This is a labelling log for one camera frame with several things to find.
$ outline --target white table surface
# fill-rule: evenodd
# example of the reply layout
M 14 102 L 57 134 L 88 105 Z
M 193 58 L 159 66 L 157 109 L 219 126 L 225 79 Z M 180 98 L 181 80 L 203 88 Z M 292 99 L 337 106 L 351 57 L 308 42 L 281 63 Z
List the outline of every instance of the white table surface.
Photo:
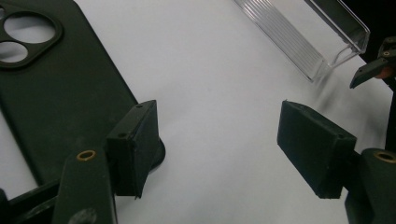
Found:
M 78 4 L 137 100 L 158 101 L 166 159 L 141 199 L 117 198 L 120 224 L 347 223 L 347 191 L 319 199 L 276 133 L 288 99 L 357 136 L 357 151 L 383 148 L 391 92 L 349 89 L 359 57 L 312 84 L 232 0 Z M 0 188 L 14 198 L 35 182 L 0 123 Z

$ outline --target black phone case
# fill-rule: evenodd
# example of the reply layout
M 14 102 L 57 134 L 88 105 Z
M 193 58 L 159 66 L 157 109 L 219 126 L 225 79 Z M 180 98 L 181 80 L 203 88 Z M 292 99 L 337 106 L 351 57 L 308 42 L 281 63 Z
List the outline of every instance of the black phone case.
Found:
M 137 104 L 79 9 L 70 0 L 0 1 L 0 42 L 23 44 L 28 56 L 0 63 L 0 104 L 38 184 L 61 177 L 72 151 L 103 147 Z M 37 15 L 55 27 L 45 43 L 28 44 L 4 30 L 11 15 Z M 164 156 L 162 146 L 157 161 Z

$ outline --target brass insert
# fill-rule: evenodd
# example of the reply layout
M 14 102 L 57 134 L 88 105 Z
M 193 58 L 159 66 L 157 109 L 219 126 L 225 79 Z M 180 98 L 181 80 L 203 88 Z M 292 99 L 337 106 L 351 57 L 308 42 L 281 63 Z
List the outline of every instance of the brass insert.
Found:
M 388 153 L 385 150 L 375 152 L 374 156 L 381 161 L 385 161 L 385 162 L 389 162 L 389 163 L 396 163 L 396 156 L 392 153 Z
M 93 150 L 85 150 L 77 155 L 78 161 L 90 161 L 96 156 L 96 152 Z

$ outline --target white surface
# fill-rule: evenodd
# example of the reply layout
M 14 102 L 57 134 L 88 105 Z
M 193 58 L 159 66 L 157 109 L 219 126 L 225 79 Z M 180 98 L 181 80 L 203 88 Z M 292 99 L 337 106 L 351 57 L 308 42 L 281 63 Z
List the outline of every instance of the white surface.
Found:
M 360 58 L 311 84 L 232 0 L 78 4 L 137 100 L 158 101 L 167 157 L 142 199 L 117 198 L 120 224 L 347 223 L 347 192 L 317 198 L 276 132 L 288 99 L 356 135 L 358 151 L 383 147 L 391 93 L 379 80 L 349 89 Z M 35 184 L 1 123 L 0 188 L 13 198 Z

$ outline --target transparent plastic box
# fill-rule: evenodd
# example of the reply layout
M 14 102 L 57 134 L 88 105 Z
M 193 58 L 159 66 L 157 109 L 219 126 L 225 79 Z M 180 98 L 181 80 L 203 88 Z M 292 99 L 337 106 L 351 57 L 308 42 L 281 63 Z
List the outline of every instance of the transparent plastic box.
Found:
M 366 51 L 370 31 L 341 0 L 234 1 L 311 82 Z

